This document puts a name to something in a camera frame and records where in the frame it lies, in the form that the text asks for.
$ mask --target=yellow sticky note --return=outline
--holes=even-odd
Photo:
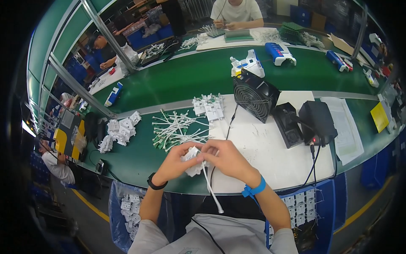
[[[376,129],[378,133],[380,133],[386,126],[389,124],[388,117],[386,116],[385,110],[383,109],[382,103],[379,102],[372,110],[371,110],[372,118],[374,119]]]

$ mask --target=blue anti-static wrist strap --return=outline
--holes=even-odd
[[[259,186],[257,188],[251,189],[248,185],[245,185],[245,188],[241,192],[241,194],[244,196],[244,198],[250,196],[251,198],[254,199],[254,195],[265,190],[265,186],[266,186],[265,179],[261,176],[261,183],[259,184]]]

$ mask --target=black fan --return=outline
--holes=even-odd
[[[281,91],[245,69],[233,79],[235,102],[265,123]]]

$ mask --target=black wristwatch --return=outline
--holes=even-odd
[[[168,184],[168,181],[166,181],[166,183],[164,183],[163,185],[161,185],[161,186],[155,186],[153,183],[152,183],[152,177],[155,175],[155,173],[152,173],[148,178],[147,178],[147,183],[148,183],[148,185],[152,188],[152,189],[154,189],[154,190],[161,190],[161,189],[163,189],[163,188],[165,188],[165,186]]]

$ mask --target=cable plug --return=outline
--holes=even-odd
[[[310,145],[311,157],[312,157],[313,160],[314,160],[314,142],[313,142],[313,141],[310,142],[309,145]]]

